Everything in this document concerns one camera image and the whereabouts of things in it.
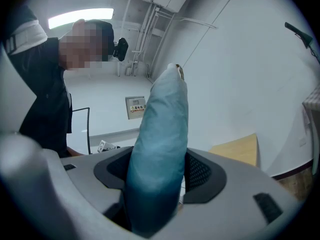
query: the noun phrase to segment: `wooden board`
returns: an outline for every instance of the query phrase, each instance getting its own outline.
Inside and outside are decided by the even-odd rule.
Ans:
[[[257,148],[257,135],[254,133],[234,141],[213,146],[209,152],[257,166]]]

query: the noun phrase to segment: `person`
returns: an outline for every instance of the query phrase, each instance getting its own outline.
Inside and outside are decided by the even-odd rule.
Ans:
[[[17,35],[23,31],[32,36],[19,43]],[[67,147],[67,133],[72,132],[72,97],[63,75],[65,70],[87,68],[88,62],[110,59],[115,49],[112,25],[79,19],[60,39],[48,38],[37,17],[24,5],[7,19],[4,36],[11,63],[36,95],[20,133],[42,148],[56,151],[60,158],[81,155]]]

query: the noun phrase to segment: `ceiling light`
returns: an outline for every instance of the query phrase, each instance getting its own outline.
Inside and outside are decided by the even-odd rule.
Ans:
[[[49,29],[59,27],[68,23],[76,22],[79,19],[111,20],[114,13],[112,8],[95,8],[67,12],[48,19]]]

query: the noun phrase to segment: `light blue cushion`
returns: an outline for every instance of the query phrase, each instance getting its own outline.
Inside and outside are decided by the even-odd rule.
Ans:
[[[174,215],[187,144],[187,85],[169,64],[151,88],[128,167],[125,200],[134,233],[148,237]]]

